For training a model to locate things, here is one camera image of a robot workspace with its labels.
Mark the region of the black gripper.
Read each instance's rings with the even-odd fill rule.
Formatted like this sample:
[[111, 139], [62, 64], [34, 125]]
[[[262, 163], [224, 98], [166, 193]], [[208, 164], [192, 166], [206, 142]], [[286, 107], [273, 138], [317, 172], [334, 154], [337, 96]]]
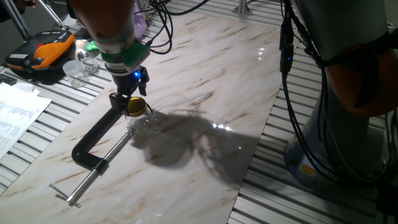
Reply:
[[109, 100], [111, 107], [120, 113], [127, 113], [127, 105], [131, 96], [137, 89], [142, 96], [147, 96], [147, 83], [150, 78], [146, 67], [140, 66], [139, 71], [125, 74], [112, 74], [118, 92], [111, 93]]

